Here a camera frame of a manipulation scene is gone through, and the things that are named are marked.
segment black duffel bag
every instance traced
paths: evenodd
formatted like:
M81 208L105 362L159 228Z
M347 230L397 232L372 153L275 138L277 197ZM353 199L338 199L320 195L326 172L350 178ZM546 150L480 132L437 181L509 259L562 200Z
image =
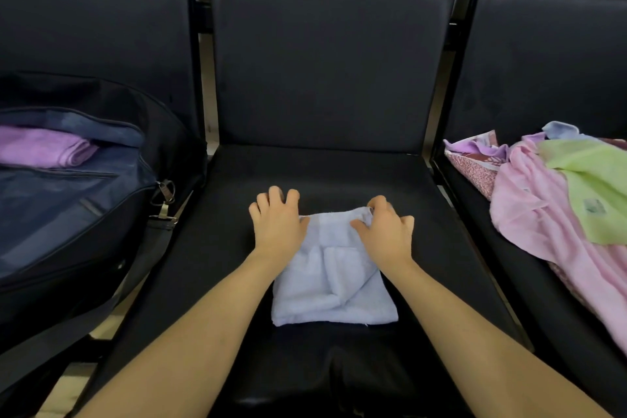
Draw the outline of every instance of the black duffel bag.
M0 126L98 145L78 167L0 165L1 394L87 335L158 262L207 153L160 101L94 78L0 75Z

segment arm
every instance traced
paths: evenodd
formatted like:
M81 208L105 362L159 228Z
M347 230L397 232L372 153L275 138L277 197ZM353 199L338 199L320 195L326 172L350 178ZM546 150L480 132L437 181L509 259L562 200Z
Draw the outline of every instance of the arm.
M477 418L610 418L584 392L431 278L411 258L413 217L376 197L368 254L416 315Z
M283 202L279 188L250 208L255 250L188 312L134 358L77 418L205 418L226 380L272 281L307 233L298 192Z

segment blue cloth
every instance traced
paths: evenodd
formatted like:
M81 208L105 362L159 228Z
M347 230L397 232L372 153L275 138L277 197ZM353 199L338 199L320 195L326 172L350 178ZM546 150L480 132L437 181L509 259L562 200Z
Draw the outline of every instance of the blue cloth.
M372 222L372 211L311 216L300 250L274 282L275 326L329 321L387 324L398 320L381 273L349 222Z
M579 128L568 124L567 122L551 121L544 128L547 139L591 139L598 141L599 139L592 136L586 136L579 132Z

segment forearm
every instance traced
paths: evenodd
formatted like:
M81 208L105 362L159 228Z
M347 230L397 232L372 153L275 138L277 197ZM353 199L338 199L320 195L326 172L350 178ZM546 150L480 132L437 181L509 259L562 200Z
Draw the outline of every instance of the forearm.
M609 417L417 264L408 261L384 273L410 305L478 418Z
M205 418L278 274L251 256L133 359L78 418Z

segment green cloth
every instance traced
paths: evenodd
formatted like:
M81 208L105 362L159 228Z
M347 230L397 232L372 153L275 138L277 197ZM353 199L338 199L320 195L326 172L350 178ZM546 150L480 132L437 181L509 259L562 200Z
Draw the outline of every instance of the green cloth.
M586 238L627 244L627 152L593 139L552 139L538 143L538 153L566 177Z

